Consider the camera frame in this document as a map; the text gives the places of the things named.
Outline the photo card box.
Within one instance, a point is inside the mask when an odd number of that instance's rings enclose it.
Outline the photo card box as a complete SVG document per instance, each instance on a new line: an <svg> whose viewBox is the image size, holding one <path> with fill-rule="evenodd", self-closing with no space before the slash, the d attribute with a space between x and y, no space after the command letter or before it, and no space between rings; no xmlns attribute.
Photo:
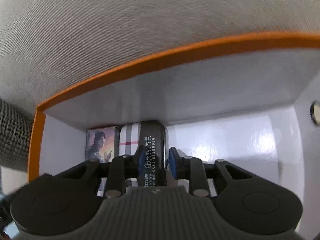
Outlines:
<svg viewBox="0 0 320 240"><path fill-rule="evenodd" d="M116 126L90 129L86 135L85 159L110 163L119 156L120 128Z"/></svg>

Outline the plaid black box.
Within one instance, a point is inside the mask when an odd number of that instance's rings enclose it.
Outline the plaid black box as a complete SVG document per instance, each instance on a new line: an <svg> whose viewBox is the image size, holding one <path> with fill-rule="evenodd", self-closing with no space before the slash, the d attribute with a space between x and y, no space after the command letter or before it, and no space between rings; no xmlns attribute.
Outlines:
<svg viewBox="0 0 320 240"><path fill-rule="evenodd" d="M127 189L129 187L156 187L167 184L165 142L165 127L157 121L137 122L121 128L120 155L135 155L140 146L143 146L145 150L141 176L127 179Z"/></svg>

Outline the orange cardboard box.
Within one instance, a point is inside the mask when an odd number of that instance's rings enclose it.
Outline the orange cardboard box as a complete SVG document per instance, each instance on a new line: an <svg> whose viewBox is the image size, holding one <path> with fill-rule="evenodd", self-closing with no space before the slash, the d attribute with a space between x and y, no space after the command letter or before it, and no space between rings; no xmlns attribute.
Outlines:
<svg viewBox="0 0 320 240"><path fill-rule="evenodd" d="M207 163L225 159L293 191L297 231L319 234L319 34L216 38L131 61L38 105L28 179L85 157L85 130L158 120L167 143Z"/></svg>

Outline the houndstooth cushion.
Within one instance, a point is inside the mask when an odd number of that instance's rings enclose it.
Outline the houndstooth cushion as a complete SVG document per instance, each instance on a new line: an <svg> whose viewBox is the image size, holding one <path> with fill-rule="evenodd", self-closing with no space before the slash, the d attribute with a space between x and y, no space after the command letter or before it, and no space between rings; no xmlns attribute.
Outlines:
<svg viewBox="0 0 320 240"><path fill-rule="evenodd" d="M33 121L1 100L1 166L26 172Z"/></svg>

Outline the beige sofa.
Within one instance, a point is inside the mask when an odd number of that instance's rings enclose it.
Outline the beige sofa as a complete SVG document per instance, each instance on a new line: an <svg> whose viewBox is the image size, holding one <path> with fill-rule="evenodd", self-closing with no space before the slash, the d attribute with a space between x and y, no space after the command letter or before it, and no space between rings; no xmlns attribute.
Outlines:
<svg viewBox="0 0 320 240"><path fill-rule="evenodd" d="M319 34L319 0L1 0L1 99L32 118L131 61L268 32Z"/></svg>

